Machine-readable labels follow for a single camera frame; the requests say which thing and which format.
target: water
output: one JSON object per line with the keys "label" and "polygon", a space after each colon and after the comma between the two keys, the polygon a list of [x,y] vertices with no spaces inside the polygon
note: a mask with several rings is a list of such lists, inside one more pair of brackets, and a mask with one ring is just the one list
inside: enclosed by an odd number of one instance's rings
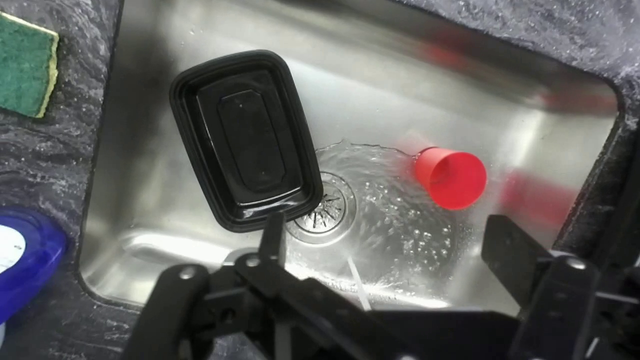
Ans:
{"label": "water", "polygon": [[411,174],[412,156],[385,146],[338,141],[319,154],[322,172],[356,193],[347,236],[363,282],[420,288],[454,252],[456,217],[440,210]]}

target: green sponge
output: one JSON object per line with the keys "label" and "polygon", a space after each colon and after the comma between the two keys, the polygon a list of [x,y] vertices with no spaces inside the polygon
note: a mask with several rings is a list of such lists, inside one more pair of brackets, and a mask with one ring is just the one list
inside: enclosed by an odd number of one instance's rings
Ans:
{"label": "green sponge", "polygon": [[54,90],[59,34],[0,12],[0,107],[43,117]]}

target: gray countertop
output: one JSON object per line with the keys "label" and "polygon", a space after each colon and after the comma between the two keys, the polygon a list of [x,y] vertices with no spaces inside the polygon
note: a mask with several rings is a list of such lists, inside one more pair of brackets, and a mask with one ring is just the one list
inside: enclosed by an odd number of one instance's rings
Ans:
{"label": "gray countertop", "polygon": [[[640,3],[403,0],[617,82],[626,117],[613,136],[603,203],[617,199],[640,113]],[[60,78],[44,122],[0,112],[0,206],[33,206],[74,239],[47,290],[9,324],[0,358],[118,358],[137,311],[96,300],[79,276],[81,230],[100,130],[120,0],[4,0],[2,12],[60,32]],[[613,206],[596,208],[601,220]]]}

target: plastic bottle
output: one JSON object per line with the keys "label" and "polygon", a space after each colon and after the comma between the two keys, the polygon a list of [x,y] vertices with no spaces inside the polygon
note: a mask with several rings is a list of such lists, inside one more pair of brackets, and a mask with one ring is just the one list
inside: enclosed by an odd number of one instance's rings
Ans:
{"label": "plastic bottle", "polygon": [[0,208],[0,324],[34,297],[69,245],[63,228],[37,210]]}

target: sink drain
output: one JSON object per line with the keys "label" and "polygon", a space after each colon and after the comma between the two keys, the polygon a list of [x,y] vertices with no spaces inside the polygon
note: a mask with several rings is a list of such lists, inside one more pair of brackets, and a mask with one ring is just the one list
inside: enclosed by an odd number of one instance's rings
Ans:
{"label": "sink drain", "polygon": [[297,217],[288,230],[305,244],[327,245],[342,238],[356,215],[356,196],[337,174],[322,172],[322,201],[307,215]]}

